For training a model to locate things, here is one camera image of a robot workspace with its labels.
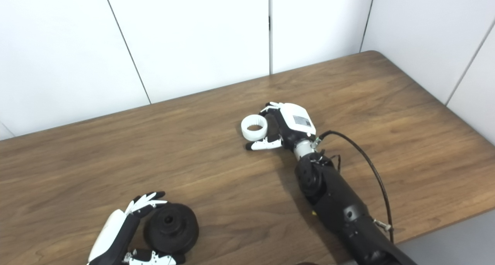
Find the white and black left hand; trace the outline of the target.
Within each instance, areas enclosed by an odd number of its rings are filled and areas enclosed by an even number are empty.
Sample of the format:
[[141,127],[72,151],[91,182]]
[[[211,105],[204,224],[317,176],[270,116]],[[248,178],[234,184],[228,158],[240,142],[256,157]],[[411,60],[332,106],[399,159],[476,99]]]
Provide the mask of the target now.
[[141,219],[166,205],[164,191],[137,196],[126,210],[115,210],[104,224],[88,257],[89,265],[182,265],[184,255],[164,254],[156,250],[134,249],[129,245]]

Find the white and black right hand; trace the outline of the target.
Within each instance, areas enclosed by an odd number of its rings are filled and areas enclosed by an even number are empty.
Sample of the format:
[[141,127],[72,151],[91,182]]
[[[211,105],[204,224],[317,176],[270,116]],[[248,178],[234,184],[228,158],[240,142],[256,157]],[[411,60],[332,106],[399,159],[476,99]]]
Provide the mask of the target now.
[[297,143],[316,140],[316,128],[305,108],[292,103],[268,102],[257,115],[252,118],[259,120],[261,117],[271,115],[277,122],[277,133],[271,136],[249,138],[246,150],[263,150],[283,147],[294,150]]

